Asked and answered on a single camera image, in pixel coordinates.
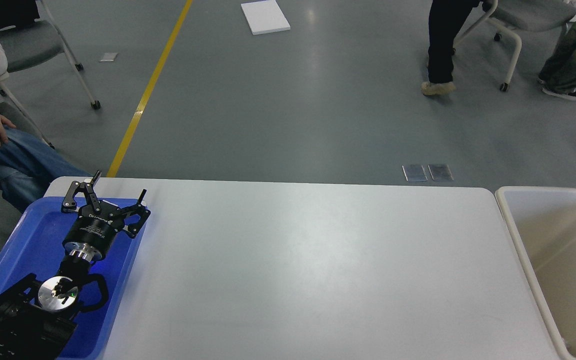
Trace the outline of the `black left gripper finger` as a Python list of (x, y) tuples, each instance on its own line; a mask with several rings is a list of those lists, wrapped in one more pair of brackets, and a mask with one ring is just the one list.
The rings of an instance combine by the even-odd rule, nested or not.
[(87, 207), (91, 207), (92, 212), (95, 215), (101, 214), (101, 201), (98, 199), (96, 192), (94, 191), (94, 185), (101, 177), (102, 171), (98, 170), (94, 173), (93, 177), (88, 181), (73, 181), (68, 188), (64, 198), (61, 203), (62, 214), (73, 214), (78, 212), (78, 204), (75, 201), (75, 196), (77, 194), (83, 194)]
[[(143, 203), (146, 193), (147, 190), (142, 189), (134, 204), (117, 207), (109, 213), (109, 225), (115, 233), (123, 231), (130, 239), (137, 237), (151, 215), (151, 211)], [(138, 219), (132, 223), (127, 223), (127, 219), (134, 216), (138, 216)]]

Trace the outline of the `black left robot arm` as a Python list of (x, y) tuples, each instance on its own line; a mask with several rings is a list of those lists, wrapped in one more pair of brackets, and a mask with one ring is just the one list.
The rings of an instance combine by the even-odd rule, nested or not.
[(30, 205), (0, 251), (0, 360), (95, 360), (151, 212), (98, 198), (100, 173)]

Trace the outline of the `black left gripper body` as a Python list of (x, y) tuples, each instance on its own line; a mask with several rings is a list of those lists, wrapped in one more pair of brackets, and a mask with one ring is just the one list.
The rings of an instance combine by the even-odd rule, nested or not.
[(100, 204), (101, 214), (94, 214), (91, 206), (87, 205), (79, 209), (73, 226), (62, 242), (66, 255), (78, 256), (87, 262), (102, 261), (106, 258), (119, 234), (110, 226), (110, 212), (119, 206), (108, 201)]

